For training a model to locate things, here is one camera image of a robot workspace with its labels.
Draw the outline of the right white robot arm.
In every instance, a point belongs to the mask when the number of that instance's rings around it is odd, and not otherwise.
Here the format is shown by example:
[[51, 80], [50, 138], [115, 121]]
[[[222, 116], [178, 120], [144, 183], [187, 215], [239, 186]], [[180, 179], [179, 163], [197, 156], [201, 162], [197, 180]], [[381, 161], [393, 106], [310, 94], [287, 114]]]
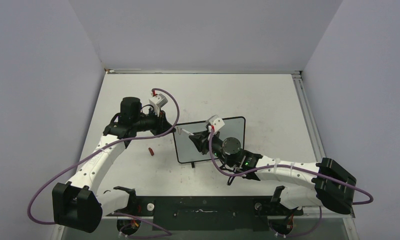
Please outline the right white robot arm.
[[208, 131], [190, 133], [188, 138], [197, 151], [210, 154], [213, 163], [223, 172], [232, 168], [230, 177], [255, 181], [277, 181], [271, 209], [277, 214], [299, 207], [325, 207], [338, 214], [352, 212], [356, 178], [334, 159], [320, 162], [292, 162], [253, 153], [242, 148], [234, 137], [224, 140]]

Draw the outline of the red marker cap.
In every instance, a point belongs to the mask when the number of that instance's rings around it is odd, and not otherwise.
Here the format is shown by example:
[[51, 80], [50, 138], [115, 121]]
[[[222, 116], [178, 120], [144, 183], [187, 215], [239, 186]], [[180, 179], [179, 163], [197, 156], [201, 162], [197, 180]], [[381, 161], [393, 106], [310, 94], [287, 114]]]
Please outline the red marker cap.
[[149, 153], [150, 153], [151, 156], [155, 155], [155, 153], [154, 153], [154, 151], [153, 151], [153, 149], [151, 147], [149, 147], [148, 150], [149, 150]]

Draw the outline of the aluminium rail frame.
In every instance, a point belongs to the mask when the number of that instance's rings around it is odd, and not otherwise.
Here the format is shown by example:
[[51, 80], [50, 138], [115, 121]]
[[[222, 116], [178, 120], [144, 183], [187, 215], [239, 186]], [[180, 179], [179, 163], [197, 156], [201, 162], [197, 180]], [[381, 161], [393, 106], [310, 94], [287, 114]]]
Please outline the aluminium rail frame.
[[[176, 131], [157, 137], [150, 131], [138, 132], [106, 173], [98, 193], [118, 186], [134, 189], [135, 202], [138, 196], [270, 197], [283, 215], [265, 216], [263, 223], [267, 230], [273, 227], [283, 236], [293, 235], [293, 217], [307, 216], [311, 212], [325, 217], [353, 214], [353, 206], [351, 214], [339, 214], [324, 206], [287, 209], [273, 196], [282, 182], [230, 177], [234, 172], [232, 168], [226, 167], [221, 172], [217, 168], [221, 163], [214, 165], [214, 158], [209, 153], [199, 153], [189, 135], [181, 131], [185, 129], [193, 134], [208, 131], [206, 120], [218, 115], [225, 123], [219, 130], [220, 139], [236, 138], [244, 150], [298, 163], [329, 158], [323, 150], [302, 79], [297, 73], [106, 74], [83, 148], [87, 157], [76, 164], [74, 174], [92, 156], [105, 127], [120, 112], [123, 98], [139, 98], [142, 112], [147, 114], [149, 98], [154, 94], [167, 98], [168, 103], [161, 109]], [[154, 156], [148, 148], [153, 149]], [[153, 219], [136, 216], [130, 213], [130, 208], [106, 216], [117, 217], [119, 232], [129, 237], [135, 237], [146, 226], [147, 218]]]

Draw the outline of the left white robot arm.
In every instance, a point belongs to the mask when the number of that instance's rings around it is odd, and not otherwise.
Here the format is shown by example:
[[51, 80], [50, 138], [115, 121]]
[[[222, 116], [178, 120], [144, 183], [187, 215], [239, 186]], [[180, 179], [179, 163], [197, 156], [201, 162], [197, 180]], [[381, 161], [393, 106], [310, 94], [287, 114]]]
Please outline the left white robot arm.
[[149, 111], [142, 111], [137, 97], [125, 97], [120, 111], [105, 127], [97, 148], [80, 169], [66, 182], [57, 183], [52, 190], [53, 219], [57, 225], [92, 233], [104, 216], [120, 211], [132, 215], [137, 210], [136, 191], [116, 186], [98, 193], [101, 182], [115, 160], [137, 137], [139, 132], [164, 136], [174, 126], [166, 119], [162, 107], [168, 102], [162, 94], [149, 99]]

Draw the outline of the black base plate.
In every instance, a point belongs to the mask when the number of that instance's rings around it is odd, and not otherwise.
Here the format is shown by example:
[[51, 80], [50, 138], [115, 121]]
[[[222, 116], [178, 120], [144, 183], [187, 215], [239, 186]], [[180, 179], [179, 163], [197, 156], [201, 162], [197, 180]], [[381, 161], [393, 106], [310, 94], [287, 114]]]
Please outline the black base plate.
[[260, 196], [138, 196], [129, 212], [170, 231], [266, 231], [266, 216], [283, 216]]

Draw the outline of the white whiteboard marker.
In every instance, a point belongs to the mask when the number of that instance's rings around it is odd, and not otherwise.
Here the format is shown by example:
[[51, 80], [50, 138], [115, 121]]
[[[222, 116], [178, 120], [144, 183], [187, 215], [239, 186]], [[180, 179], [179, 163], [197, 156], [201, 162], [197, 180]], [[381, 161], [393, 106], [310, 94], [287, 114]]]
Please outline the white whiteboard marker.
[[185, 134], [189, 135], [189, 136], [193, 136], [194, 134], [186, 129], [181, 129], [182, 132], [184, 132]]

